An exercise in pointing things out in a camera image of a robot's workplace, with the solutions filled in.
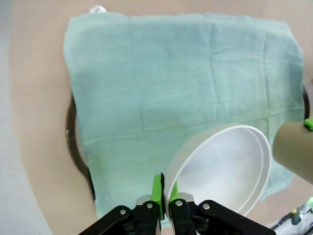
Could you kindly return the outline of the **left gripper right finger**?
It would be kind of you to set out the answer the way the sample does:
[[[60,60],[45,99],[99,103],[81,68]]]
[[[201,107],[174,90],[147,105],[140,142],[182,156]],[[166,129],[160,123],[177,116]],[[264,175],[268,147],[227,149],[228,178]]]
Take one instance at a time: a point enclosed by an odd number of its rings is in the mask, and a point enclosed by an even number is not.
[[[267,228],[212,200],[198,205],[189,193],[179,193],[174,184],[169,216],[176,235],[273,235]]]

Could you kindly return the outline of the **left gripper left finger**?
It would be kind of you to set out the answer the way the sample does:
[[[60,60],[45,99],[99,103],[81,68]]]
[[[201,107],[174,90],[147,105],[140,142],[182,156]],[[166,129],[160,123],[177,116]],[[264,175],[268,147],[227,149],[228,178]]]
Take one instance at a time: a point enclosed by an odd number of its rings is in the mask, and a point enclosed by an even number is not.
[[[154,176],[152,194],[138,198],[130,209],[113,208],[80,235],[159,235],[164,220],[164,174]]]

